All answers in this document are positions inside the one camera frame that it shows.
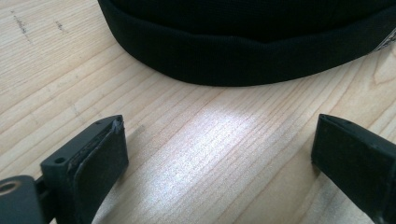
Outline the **black knit beanie hat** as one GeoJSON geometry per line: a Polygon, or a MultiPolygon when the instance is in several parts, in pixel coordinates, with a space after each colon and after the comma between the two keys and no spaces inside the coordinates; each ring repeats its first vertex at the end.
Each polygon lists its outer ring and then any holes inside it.
{"type": "Polygon", "coordinates": [[[139,62],[177,80],[241,87],[322,72],[396,36],[396,0],[98,0],[139,62]]]}

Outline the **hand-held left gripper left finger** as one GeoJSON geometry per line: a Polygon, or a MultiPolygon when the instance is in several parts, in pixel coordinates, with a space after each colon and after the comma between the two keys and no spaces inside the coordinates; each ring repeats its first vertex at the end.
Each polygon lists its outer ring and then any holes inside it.
{"type": "Polygon", "coordinates": [[[41,162],[58,224],[91,224],[129,164],[121,115],[100,119],[41,162]]]}

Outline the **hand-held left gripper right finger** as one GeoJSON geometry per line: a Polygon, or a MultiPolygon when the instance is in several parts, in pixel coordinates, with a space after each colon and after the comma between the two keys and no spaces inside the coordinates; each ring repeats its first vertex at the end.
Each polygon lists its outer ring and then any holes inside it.
{"type": "Polygon", "coordinates": [[[396,145],[361,126],[318,116],[311,161],[375,224],[396,224],[396,145]]]}

